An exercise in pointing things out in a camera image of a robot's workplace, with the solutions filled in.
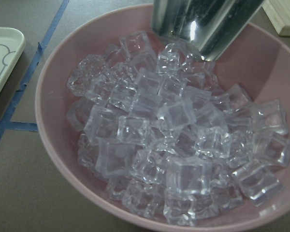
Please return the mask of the pink bowl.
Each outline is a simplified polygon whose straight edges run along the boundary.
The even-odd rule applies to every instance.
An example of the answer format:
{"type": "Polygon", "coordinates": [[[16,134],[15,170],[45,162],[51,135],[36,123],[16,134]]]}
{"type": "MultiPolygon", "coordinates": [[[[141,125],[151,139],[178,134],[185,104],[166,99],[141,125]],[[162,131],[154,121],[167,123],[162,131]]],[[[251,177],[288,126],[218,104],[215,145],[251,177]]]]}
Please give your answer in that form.
{"type": "MultiPolygon", "coordinates": [[[[67,36],[49,56],[36,88],[35,114],[43,145],[61,174],[103,210],[137,226],[159,232],[241,232],[262,226],[290,211],[290,165],[277,172],[284,189],[259,207],[250,201],[221,216],[200,220],[196,227],[170,225],[128,212],[108,198],[106,185],[77,163],[79,134],[66,119],[75,96],[66,82],[87,54],[99,54],[109,43],[137,30],[149,30],[152,4],[116,10],[93,19],[67,36]]],[[[217,61],[215,73],[223,88],[241,83],[256,103],[278,99],[287,111],[290,129],[290,49],[254,24],[248,24],[217,61]]]]}

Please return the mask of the steel ice scoop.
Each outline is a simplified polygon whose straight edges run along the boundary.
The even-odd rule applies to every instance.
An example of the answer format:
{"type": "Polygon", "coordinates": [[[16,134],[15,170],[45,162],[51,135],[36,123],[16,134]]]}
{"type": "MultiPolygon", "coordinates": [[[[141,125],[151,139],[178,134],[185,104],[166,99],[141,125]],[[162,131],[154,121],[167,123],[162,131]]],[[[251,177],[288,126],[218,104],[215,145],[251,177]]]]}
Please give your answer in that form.
{"type": "Polygon", "coordinates": [[[162,43],[182,42],[198,61],[215,61],[262,4],[262,0],[156,0],[150,26],[162,43]]]}

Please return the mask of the pile of clear ice cubes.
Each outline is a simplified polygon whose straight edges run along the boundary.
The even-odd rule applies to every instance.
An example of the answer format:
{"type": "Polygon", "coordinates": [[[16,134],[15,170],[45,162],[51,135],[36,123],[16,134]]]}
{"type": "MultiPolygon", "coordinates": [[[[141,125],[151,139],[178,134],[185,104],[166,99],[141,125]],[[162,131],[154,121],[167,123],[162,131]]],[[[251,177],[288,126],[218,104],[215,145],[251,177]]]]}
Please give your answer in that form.
{"type": "Polygon", "coordinates": [[[195,226],[283,189],[274,170],[290,163],[285,109],[255,104],[239,84],[223,90],[213,67],[180,40],[156,53],[138,31],[72,71],[77,161],[131,213],[195,226]]]}

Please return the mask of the cream bear tray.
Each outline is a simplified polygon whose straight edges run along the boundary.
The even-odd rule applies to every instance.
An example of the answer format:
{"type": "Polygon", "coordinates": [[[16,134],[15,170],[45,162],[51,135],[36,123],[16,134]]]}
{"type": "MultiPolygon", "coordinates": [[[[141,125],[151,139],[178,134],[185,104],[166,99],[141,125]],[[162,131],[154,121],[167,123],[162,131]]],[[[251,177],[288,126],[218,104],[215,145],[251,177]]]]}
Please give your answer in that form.
{"type": "Polygon", "coordinates": [[[21,31],[14,28],[0,27],[0,92],[25,46],[26,40],[21,31]]]}

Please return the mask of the bamboo cutting board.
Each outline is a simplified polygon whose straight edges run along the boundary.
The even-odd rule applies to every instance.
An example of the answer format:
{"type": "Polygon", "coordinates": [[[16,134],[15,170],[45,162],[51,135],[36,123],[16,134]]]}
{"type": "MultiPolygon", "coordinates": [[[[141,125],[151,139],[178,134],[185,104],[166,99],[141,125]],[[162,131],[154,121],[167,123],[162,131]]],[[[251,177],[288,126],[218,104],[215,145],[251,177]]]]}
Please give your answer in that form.
{"type": "Polygon", "coordinates": [[[277,34],[290,36],[290,0],[265,0],[262,7],[277,34]]]}

